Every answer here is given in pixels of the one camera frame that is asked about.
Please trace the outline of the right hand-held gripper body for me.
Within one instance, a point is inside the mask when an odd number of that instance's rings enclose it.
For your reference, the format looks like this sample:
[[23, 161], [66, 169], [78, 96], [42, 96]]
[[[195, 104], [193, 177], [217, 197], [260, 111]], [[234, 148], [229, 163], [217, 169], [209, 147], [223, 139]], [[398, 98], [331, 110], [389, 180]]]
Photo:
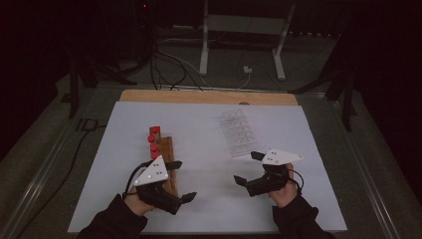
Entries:
[[[303, 157], [298, 154], [270, 149], [261, 161], [264, 174], [257, 179], [247, 181], [245, 187], [249, 195], [253, 197], [283, 188], [290, 180], [287, 164], [301, 159]], [[299, 190], [302, 190], [302, 187], [293, 178], [291, 181], [297, 185]]]

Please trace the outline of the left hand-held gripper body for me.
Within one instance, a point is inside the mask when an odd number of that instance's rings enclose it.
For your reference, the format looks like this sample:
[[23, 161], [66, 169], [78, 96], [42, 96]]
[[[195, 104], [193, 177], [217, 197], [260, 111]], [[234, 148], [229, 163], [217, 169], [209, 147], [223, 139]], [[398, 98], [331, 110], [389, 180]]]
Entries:
[[149, 205], [175, 215], [182, 205], [181, 198], [167, 192], [163, 184], [169, 178], [165, 161], [160, 155], [149, 162], [146, 169], [134, 181], [139, 199]]

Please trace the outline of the wooden test tube rack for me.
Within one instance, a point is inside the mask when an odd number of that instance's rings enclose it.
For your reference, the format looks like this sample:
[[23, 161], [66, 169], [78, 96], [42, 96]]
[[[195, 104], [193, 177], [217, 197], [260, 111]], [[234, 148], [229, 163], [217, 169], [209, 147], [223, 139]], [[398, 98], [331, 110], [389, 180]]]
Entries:
[[[151, 132], [152, 126], [149, 128], [149, 135], [153, 135]], [[174, 161], [174, 153], [173, 153], [173, 144], [172, 144], [172, 137], [171, 136], [162, 136], [161, 129], [159, 131], [158, 136], [155, 137], [155, 144], [158, 146], [158, 152], [163, 157], [165, 162]], [[176, 182], [176, 171], [169, 170], [168, 171], [169, 178], [163, 184], [164, 189], [169, 192], [170, 194], [177, 196], [177, 182]]]

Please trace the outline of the clear plastic test tube rack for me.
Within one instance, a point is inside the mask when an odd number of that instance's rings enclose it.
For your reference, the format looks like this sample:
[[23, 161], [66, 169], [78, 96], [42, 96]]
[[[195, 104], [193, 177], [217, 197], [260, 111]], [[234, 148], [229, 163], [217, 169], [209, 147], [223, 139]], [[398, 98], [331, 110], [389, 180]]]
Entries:
[[242, 110], [222, 112], [220, 126], [233, 157], [250, 153], [257, 141]]

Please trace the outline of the person's left hand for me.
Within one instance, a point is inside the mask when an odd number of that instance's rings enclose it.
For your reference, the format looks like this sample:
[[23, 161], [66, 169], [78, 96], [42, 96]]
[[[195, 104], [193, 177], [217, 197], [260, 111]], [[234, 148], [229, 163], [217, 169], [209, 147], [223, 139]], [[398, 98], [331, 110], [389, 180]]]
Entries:
[[145, 213], [152, 211], [154, 207], [138, 198], [135, 187], [132, 187], [129, 193], [124, 197], [123, 202], [137, 216], [143, 216]]

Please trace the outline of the person's right hand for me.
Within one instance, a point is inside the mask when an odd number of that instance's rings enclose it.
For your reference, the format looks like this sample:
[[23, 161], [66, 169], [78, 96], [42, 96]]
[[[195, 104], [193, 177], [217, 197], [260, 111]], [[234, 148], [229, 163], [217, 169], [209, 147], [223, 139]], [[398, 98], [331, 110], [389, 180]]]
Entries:
[[287, 164], [290, 180], [280, 190], [271, 191], [269, 196], [275, 201], [279, 208], [289, 205], [298, 195], [297, 185], [291, 181], [294, 177], [294, 166], [291, 163]]

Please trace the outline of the white table mat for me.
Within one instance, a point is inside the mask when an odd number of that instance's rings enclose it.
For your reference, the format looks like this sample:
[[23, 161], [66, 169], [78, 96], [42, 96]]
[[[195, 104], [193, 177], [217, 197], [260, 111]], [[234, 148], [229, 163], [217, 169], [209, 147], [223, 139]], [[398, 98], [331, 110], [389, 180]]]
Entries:
[[[267, 195], [249, 196], [234, 178], [262, 175], [261, 162], [249, 155], [234, 157], [220, 126], [229, 105], [150, 104], [114, 105], [102, 142], [71, 220], [77, 233], [110, 201], [124, 191], [129, 175], [149, 158], [148, 130], [158, 125], [173, 139], [182, 165], [176, 172], [179, 193], [195, 192], [195, 199], [171, 215], [155, 209], [147, 216], [149, 234], [272, 233], [272, 202]], [[243, 106], [256, 138], [254, 149], [271, 148], [301, 156], [294, 168], [305, 184], [303, 196], [318, 210], [316, 221], [327, 231], [347, 226], [331, 187], [304, 111], [299, 106]]]

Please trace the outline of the black stand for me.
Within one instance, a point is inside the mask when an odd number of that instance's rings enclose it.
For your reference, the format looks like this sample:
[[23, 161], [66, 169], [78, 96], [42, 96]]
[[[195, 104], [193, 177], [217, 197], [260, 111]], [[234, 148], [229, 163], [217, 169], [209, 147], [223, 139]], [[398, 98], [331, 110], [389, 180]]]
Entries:
[[123, 85], [133, 86], [134, 82], [126, 79], [121, 74], [114, 72], [105, 65], [100, 64], [92, 57], [73, 52], [69, 54], [69, 69], [70, 69], [70, 92], [64, 95], [64, 101], [70, 103], [69, 118], [72, 119], [80, 107], [80, 87], [79, 82], [82, 82], [85, 87], [95, 88], [98, 84], [98, 79], [95, 75], [95, 70], [106, 74], [113, 80]]
[[304, 94], [317, 86], [330, 83], [324, 97], [328, 101], [337, 101], [339, 97], [342, 97], [341, 121], [344, 127], [351, 131], [352, 92], [360, 50], [361, 44], [343, 33], [338, 38], [317, 79], [302, 87], [290, 90], [290, 94]]

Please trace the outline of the grey metal stand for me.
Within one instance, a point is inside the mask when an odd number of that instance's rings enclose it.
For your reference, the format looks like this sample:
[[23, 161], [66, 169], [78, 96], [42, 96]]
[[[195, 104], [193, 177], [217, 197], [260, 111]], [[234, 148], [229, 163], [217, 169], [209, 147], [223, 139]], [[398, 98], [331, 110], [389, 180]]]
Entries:
[[286, 73], [281, 59], [281, 53], [287, 39], [294, 12], [295, 4], [290, 4], [287, 14], [282, 18], [264, 18], [252, 16], [218, 15], [209, 12], [209, 0], [204, 0], [202, 25], [202, 50], [199, 63], [199, 75], [204, 77], [208, 70], [208, 34], [210, 31], [231, 33], [252, 33], [278, 35], [279, 43], [272, 49], [273, 62], [277, 79], [283, 81]]

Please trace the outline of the metal floor rail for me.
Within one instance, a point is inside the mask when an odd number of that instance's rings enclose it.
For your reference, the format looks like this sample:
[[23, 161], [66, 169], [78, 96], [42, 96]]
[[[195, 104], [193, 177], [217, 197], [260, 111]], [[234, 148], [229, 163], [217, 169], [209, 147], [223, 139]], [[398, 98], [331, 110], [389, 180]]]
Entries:
[[333, 101], [328, 101], [327, 103], [351, 152], [351, 159], [356, 168], [359, 180], [361, 181], [361, 184], [365, 190], [365, 193], [371, 204], [372, 211], [377, 218], [385, 239], [402, 239], [395, 224], [392, 221], [391, 215], [387, 210], [384, 200], [379, 190], [377, 189], [377, 186], [368, 170], [360, 150], [357, 147], [356, 142], [352, 138], [351, 133], [345, 129], [345, 126], [342, 123], [342, 109], [340, 108], [339, 103]]
[[0, 239], [14, 239], [27, 222], [34, 204], [79, 117], [91, 101], [94, 88], [79, 88], [79, 106], [73, 118], [60, 93], [0, 162]]

